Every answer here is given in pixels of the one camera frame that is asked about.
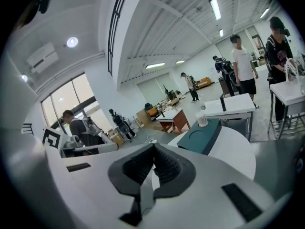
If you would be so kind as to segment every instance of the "ceiling light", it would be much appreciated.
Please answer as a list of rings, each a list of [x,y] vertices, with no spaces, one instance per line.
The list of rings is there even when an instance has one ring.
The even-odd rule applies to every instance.
[[[263,12],[263,14],[261,15],[260,19],[261,19],[263,16],[265,16],[265,15],[269,12],[269,10],[270,10],[270,8],[267,8],[267,9]]]
[[[156,63],[156,64],[147,65],[146,68],[150,69],[153,67],[158,67],[158,66],[163,66],[163,65],[165,65],[165,63]]]
[[[220,15],[220,10],[219,10],[217,0],[209,0],[209,2],[210,2],[211,6],[212,6],[212,9],[214,11],[216,20],[219,20],[221,18],[221,15]]]
[[[185,60],[177,61],[176,64],[184,63]]]
[[[25,74],[21,75],[21,79],[24,80],[24,82],[28,81],[28,77]]]
[[[78,44],[78,39],[76,37],[70,37],[68,40],[67,40],[67,46],[69,48],[74,48],[76,47]]]

